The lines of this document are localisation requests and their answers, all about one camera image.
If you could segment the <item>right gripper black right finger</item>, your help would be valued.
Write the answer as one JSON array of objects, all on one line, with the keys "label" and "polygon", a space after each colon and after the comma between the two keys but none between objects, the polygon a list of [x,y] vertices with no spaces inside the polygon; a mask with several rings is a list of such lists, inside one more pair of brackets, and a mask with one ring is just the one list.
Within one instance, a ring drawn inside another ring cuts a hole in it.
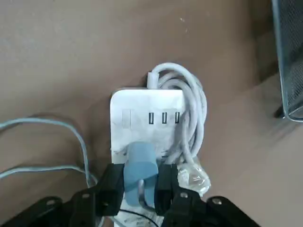
[{"label": "right gripper black right finger", "polygon": [[155,212],[163,227],[258,227],[259,224],[223,196],[203,201],[178,183],[176,165],[161,165],[155,186]]}]

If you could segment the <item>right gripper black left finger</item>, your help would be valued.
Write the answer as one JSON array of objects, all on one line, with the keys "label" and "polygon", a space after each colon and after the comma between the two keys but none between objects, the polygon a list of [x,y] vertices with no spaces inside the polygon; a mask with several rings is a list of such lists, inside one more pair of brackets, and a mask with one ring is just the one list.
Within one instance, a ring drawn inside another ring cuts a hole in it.
[{"label": "right gripper black left finger", "polygon": [[124,194],[124,165],[107,165],[95,186],[70,200],[48,196],[6,221],[4,227],[94,227],[97,220],[118,214]]}]

